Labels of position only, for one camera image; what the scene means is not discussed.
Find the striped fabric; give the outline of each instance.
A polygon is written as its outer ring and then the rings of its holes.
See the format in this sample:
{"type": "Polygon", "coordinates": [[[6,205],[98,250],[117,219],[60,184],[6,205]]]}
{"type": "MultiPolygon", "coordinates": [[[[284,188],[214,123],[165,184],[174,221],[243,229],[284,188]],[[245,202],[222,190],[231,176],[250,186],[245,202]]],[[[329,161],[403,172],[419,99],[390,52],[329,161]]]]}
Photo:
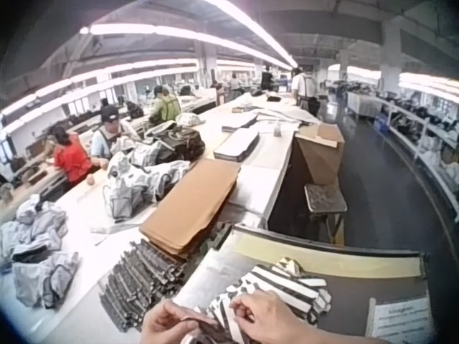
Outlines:
{"type": "Polygon", "coordinates": [[[215,319],[219,330],[206,332],[201,329],[204,338],[201,336],[200,342],[187,343],[251,343],[237,326],[230,303],[234,297],[252,294],[255,290],[276,292],[297,317],[317,326],[319,317],[331,309],[331,295],[326,287],[324,279],[308,276],[293,259],[282,258],[270,267],[255,265],[252,271],[213,299],[206,310],[195,308],[197,312],[215,319]]]}

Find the long white work table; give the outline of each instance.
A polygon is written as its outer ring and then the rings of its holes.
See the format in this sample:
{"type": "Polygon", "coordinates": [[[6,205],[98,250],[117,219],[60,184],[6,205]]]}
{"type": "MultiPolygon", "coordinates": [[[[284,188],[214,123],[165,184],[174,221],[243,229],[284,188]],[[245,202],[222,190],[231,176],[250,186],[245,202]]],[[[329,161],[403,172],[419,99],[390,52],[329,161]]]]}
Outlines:
{"type": "MultiPolygon", "coordinates": [[[[181,101],[181,109],[183,112],[191,112],[198,108],[202,108],[204,106],[209,106],[216,101],[216,95],[214,94],[214,90],[204,90],[205,92],[202,93],[202,96],[192,97],[192,96],[183,96],[179,97],[181,101]]],[[[96,116],[88,121],[92,121],[91,123],[100,122],[100,116],[96,116]]],[[[143,116],[142,118],[136,118],[131,121],[131,125],[136,130],[141,130],[143,126],[148,123],[148,114],[143,116]]],[[[80,141],[85,147],[87,151],[90,150],[90,142],[93,137],[93,131],[89,130],[86,133],[80,134],[80,141]]],[[[50,191],[54,188],[58,187],[60,184],[63,184],[67,177],[64,172],[58,168],[53,166],[49,166],[45,168],[47,175],[36,184],[32,186],[22,185],[19,188],[16,188],[13,194],[13,201],[9,204],[5,204],[2,200],[0,200],[0,222],[3,223],[5,221],[9,221],[13,219],[16,210],[19,206],[24,203],[32,194],[41,194],[46,196],[50,191]]]]}
{"type": "MultiPolygon", "coordinates": [[[[213,158],[212,151],[230,133],[223,133],[222,122],[234,115],[231,110],[240,104],[240,98],[216,107],[202,114],[206,123],[195,127],[206,143],[203,156],[213,158]]],[[[284,109],[294,116],[316,122],[306,111],[292,106],[293,100],[283,103],[268,103],[262,98],[254,98],[253,105],[284,109]]],[[[260,226],[273,210],[273,205],[285,171],[293,142],[293,132],[281,137],[260,134],[260,142],[252,154],[242,162],[236,189],[220,215],[220,221],[242,222],[250,226],[260,226]]],[[[137,226],[117,234],[102,236],[91,234],[91,228],[113,225],[113,220],[105,214],[101,188],[106,181],[106,172],[95,174],[95,185],[85,182],[66,193],[57,204],[67,211],[68,234],[63,238],[62,249],[79,252],[80,266],[68,291],[66,299],[58,310],[31,309],[23,306],[15,298],[11,274],[1,277],[1,305],[16,328],[26,338],[40,343],[137,343],[139,333],[131,329],[120,333],[105,314],[98,297],[98,281],[119,260],[129,241],[142,237],[137,226]]],[[[127,224],[140,224],[155,210],[148,207],[127,224]]]]}

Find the metal stool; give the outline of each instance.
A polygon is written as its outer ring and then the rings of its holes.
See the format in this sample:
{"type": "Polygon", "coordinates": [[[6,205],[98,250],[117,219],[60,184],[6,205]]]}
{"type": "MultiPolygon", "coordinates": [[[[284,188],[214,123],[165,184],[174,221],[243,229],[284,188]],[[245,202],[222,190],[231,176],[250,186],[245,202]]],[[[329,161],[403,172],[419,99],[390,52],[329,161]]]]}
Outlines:
{"type": "Polygon", "coordinates": [[[304,187],[309,209],[309,220],[317,224],[319,236],[325,230],[331,244],[336,243],[336,235],[347,212],[343,194],[336,187],[306,184],[304,187]]]}

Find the garment factory floor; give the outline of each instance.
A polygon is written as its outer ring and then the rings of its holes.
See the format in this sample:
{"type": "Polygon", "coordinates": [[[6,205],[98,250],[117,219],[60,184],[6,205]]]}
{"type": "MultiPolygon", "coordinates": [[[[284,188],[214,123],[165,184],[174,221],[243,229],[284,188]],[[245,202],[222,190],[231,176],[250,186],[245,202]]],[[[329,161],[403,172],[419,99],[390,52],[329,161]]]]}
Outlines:
{"type": "Polygon", "coordinates": [[[428,255],[426,270],[437,323],[456,317],[458,305],[459,238],[452,216],[444,215],[413,159],[382,137],[365,119],[346,114],[342,105],[321,108],[323,120],[336,123],[346,140],[339,173],[348,204],[346,246],[411,249],[428,255]]]}

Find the woman in red shirt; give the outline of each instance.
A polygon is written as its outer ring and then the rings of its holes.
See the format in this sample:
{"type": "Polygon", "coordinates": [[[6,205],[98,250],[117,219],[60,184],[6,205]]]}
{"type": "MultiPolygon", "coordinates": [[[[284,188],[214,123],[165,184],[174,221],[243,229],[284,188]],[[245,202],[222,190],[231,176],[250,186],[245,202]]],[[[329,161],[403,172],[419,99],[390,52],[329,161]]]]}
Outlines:
{"type": "Polygon", "coordinates": [[[55,166],[64,170],[71,187],[78,185],[88,174],[98,170],[81,146],[78,134],[69,135],[63,127],[54,127],[50,135],[56,143],[55,166]]]}

